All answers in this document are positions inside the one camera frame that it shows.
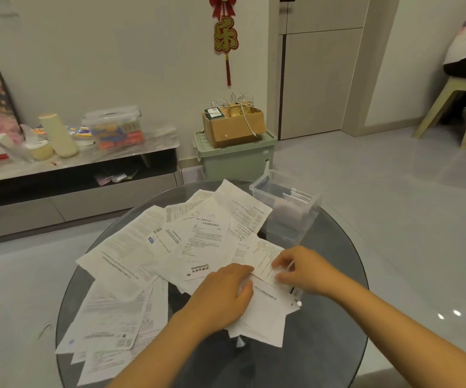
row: plastic stool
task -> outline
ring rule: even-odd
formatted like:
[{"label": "plastic stool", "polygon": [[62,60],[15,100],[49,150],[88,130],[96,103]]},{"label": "plastic stool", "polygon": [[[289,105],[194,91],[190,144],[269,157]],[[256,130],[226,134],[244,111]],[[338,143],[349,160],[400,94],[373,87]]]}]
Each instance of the plastic stool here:
[{"label": "plastic stool", "polygon": [[[456,99],[458,91],[466,91],[466,79],[451,77],[412,137],[420,138],[428,127],[436,125],[443,113]],[[466,149],[466,132],[462,138],[461,148]]]}]

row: tiled floor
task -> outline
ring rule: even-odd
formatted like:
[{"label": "tiled floor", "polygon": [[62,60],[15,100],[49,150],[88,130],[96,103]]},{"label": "tiled floor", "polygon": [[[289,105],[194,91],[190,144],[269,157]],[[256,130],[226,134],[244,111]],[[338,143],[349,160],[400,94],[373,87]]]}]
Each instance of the tiled floor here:
[{"label": "tiled floor", "polygon": [[[324,190],[323,208],[352,239],[373,292],[466,350],[466,151],[443,128],[419,141],[410,135],[331,132],[283,141],[275,167]],[[186,182],[199,177],[185,171]],[[0,244],[0,386],[59,386],[54,335],[37,337],[55,324],[75,259],[110,223]],[[374,384],[375,376],[394,380],[390,368],[369,344],[359,371],[367,378],[357,386],[400,387]]]}]

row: dark glass tabletop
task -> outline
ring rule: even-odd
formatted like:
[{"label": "dark glass tabletop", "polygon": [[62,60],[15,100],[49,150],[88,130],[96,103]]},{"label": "dark glass tabletop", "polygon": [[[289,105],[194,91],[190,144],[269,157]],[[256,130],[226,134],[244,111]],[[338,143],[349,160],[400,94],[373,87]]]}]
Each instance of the dark glass tabletop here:
[{"label": "dark glass tabletop", "polygon": [[[252,181],[230,180],[249,192]],[[163,192],[117,219],[91,246],[93,249],[110,235],[153,205],[165,207],[186,202],[199,189],[215,191],[222,180],[203,181]],[[281,241],[271,234],[261,234],[268,241]],[[342,228],[324,211],[308,231],[303,246],[314,249],[350,278],[367,288],[367,279],[359,255]],[[93,277],[77,267],[58,313],[56,345],[73,321]],[[187,294],[169,288],[169,316],[188,301]],[[244,338],[246,346],[237,348],[236,338],[226,331],[204,340],[181,371],[177,388],[252,388],[252,387],[348,387],[351,385],[367,343],[367,337],[348,314],[333,301],[305,294],[301,310],[287,316],[283,347],[276,348]],[[58,371],[65,388],[75,388],[83,363],[71,365],[72,354],[57,355]],[[90,385],[105,387],[109,381]]]}]

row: green plastic storage box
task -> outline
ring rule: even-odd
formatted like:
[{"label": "green plastic storage box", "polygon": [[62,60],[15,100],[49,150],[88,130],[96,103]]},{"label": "green plastic storage box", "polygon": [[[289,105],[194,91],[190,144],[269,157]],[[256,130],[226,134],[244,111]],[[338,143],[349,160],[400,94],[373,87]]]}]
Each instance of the green plastic storage box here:
[{"label": "green plastic storage box", "polygon": [[198,159],[206,179],[243,178],[256,180],[263,175],[265,164],[272,168],[274,147],[278,139],[269,131],[254,143],[214,148],[204,132],[194,137]]}]

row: stack of papers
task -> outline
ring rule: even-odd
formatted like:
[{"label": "stack of papers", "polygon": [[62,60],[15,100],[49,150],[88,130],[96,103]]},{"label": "stack of papers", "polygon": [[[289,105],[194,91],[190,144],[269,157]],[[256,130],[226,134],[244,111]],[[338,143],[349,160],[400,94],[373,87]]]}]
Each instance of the stack of papers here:
[{"label": "stack of papers", "polygon": [[168,282],[193,294],[204,278],[230,263],[255,267],[254,295],[227,327],[281,347],[285,318],[299,310],[271,266],[282,248],[257,233],[272,209],[228,181],[187,202],[143,212],[77,263],[95,279],[56,353],[85,361],[79,385],[115,377],[166,325]]}]

